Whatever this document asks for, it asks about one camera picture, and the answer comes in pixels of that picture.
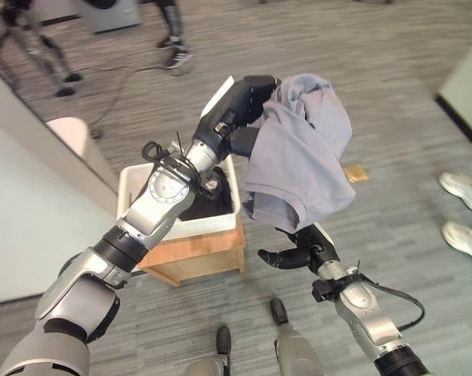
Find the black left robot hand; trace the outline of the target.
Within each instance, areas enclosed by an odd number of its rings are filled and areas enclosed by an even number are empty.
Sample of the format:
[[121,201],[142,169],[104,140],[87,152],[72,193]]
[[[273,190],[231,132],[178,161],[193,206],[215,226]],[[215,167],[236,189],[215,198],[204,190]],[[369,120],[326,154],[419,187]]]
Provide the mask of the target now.
[[281,80],[271,75],[250,75],[236,81],[201,117],[193,135],[222,161],[229,154],[250,157],[259,129],[251,126]]

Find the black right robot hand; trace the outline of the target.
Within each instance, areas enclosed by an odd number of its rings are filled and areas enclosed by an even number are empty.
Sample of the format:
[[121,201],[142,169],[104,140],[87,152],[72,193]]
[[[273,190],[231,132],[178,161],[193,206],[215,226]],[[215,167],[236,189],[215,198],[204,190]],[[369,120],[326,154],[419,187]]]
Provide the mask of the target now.
[[326,262],[339,261],[334,243],[318,222],[304,227],[296,233],[284,233],[295,247],[279,252],[269,252],[260,249],[257,255],[269,266],[277,269],[298,269],[307,267],[317,274],[319,268]]

